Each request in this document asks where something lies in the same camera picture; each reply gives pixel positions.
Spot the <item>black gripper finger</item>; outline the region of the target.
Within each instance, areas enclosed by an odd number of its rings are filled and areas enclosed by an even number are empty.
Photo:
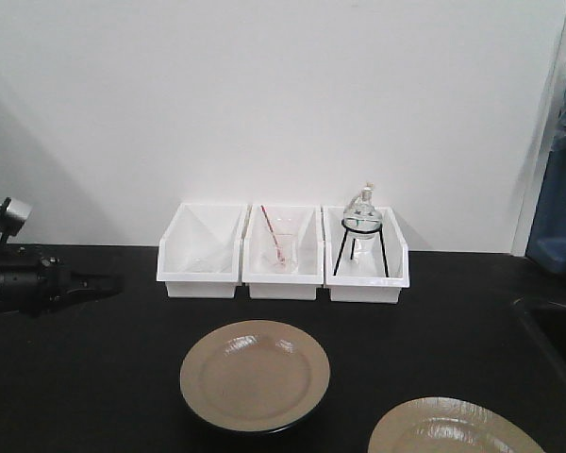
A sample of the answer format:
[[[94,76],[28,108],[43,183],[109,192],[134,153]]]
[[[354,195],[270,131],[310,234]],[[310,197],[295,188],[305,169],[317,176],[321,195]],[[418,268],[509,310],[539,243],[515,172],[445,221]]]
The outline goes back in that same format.
[[[122,289],[123,285],[118,282],[108,286],[88,286],[76,288],[67,293],[65,297],[65,306],[71,307],[86,302],[113,297],[119,294]]]
[[[69,288],[121,288],[123,279],[120,275],[88,274],[73,271],[70,274]]]

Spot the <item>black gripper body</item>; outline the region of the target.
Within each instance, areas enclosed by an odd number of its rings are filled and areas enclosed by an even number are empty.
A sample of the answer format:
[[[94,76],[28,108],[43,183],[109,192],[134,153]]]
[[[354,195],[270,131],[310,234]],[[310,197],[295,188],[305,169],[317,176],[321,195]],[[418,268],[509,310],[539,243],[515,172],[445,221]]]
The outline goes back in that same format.
[[[60,310],[70,284],[70,268],[55,258],[0,260],[0,314]]]

